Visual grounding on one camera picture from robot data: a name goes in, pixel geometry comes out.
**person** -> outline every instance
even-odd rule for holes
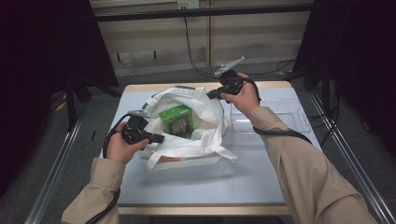
[[[238,76],[248,77],[241,73]],[[248,82],[237,95],[222,93],[221,97],[233,103],[259,130],[288,129],[270,108],[260,106],[256,91]],[[293,136],[262,135],[262,140],[295,223],[376,223],[361,194],[321,151]],[[103,211],[120,187],[125,164],[147,143],[145,140],[127,145],[120,133],[113,135],[107,159],[93,160],[91,183],[65,209],[62,223],[83,223]],[[98,223],[117,223],[118,218],[115,206]]]

